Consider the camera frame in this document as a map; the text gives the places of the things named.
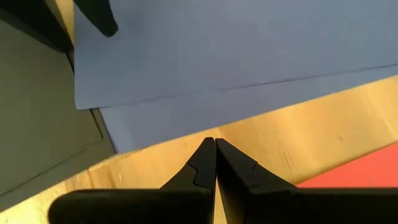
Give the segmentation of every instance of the red surface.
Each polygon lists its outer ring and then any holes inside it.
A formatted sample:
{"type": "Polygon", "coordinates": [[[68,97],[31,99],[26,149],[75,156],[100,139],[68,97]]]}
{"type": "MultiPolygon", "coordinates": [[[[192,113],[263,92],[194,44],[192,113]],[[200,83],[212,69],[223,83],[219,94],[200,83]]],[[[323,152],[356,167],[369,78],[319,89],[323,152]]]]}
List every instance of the red surface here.
{"type": "Polygon", "coordinates": [[[398,143],[297,185],[302,188],[398,187],[398,143]]]}

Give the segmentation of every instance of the wooden surface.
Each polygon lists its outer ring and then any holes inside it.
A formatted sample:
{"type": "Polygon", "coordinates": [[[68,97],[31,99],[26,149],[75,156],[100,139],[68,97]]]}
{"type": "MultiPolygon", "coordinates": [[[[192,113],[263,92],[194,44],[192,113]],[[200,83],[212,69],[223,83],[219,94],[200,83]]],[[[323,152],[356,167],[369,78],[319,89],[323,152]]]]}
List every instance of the wooden surface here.
{"type": "MultiPolygon", "coordinates": [[[[57,1],[71,10],[70,0],[57,1]]],[[[72,34],[73,26],[66,24],[72,34]]],[[[398,141],[396,114],[398,75],[114,156],[3,211],[0,223],[46,223],[50,203],[76,189],[158,188],[207,136],[225,138],[273,173],[299,183],[398,141]]],[[[219,192],[215,223],[226,223],[219,192]]]]}

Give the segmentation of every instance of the blue paper sheet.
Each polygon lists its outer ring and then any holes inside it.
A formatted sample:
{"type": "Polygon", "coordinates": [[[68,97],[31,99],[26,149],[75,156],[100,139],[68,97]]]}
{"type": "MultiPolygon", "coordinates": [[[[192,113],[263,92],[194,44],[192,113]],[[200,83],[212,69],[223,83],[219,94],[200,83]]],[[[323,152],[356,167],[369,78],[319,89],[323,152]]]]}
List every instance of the blue paper sheet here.
{"type": "Polygon", "coordinates": [[[101,108],[124,153],[398,74],[398,66],[101,108]]]}
{"type": "Polygon", "coordinates": [[[75,8],[78,109],[398,62],[398,1],[110,3],[119,25],[110,38],[75,8]]]}

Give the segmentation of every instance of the black object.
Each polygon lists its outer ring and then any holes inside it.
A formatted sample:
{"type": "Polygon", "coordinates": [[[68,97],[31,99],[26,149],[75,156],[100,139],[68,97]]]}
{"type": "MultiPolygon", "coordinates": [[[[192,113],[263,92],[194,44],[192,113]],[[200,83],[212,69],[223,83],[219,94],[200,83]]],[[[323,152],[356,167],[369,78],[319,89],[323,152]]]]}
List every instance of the black object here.
{"type": "Polygon", "coordinates": [[[109,0],[74,0],[80,11],[105,36],[118,31],[109,0]]]}
{"type": "Polygon", "coordinates": [[[55,50],[73,49],[68,34],[44,0],[0,0],[0,20],[55,50]]]}
{"type": "Polygon", "coordinates": [[[398,189],[298,189],[224,139],[213,138],[206,138],[159,190],[72,192],[54,201],[49,220],[213,223],[216,170],[229,224],[398,222],[398,189]]]}

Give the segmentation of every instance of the wooden table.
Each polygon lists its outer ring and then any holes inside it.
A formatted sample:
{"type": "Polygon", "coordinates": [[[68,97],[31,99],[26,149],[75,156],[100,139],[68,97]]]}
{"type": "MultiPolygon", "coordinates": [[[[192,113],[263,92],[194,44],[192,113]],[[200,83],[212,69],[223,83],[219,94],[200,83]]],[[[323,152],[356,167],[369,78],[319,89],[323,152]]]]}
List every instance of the wooden table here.
{"type": "MultiPolygon", "coordinates": [[[[58,0],[73,33],[72,0],[58,0]]],[[[225,138],[260,165],[299,183],[398,141],[398,75],[114,156],[0,213],[0,223],[47,223],[47,209],[76,189],[159,188],[203,138],[225,138]]],[[[216,193],[215,223],[226,223],[216,193]]]]}

